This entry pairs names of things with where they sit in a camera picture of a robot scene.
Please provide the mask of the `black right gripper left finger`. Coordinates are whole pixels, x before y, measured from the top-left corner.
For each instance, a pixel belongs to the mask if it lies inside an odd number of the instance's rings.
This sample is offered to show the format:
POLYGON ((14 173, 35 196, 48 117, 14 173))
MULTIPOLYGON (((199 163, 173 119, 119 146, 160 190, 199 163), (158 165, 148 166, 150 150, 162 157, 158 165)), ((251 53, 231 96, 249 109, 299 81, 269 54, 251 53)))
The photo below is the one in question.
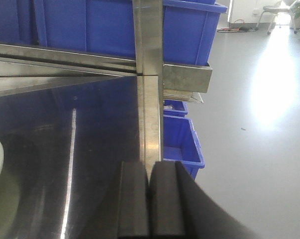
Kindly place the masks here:
POLYGON ((147 189, 148 180, 142 162, 124 162, 119 194, 119 239, 143 239, 149 236, 147 189))

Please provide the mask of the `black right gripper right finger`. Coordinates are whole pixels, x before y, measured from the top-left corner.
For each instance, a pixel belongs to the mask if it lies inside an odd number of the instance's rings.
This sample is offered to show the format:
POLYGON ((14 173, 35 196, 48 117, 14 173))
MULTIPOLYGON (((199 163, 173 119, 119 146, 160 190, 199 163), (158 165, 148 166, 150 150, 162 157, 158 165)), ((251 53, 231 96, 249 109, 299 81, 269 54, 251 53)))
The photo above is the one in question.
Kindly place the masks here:
POLYGON ((255 234, 216 204, 180 162, 156 162, 150 179, 154 239, 253 239, 255 234))

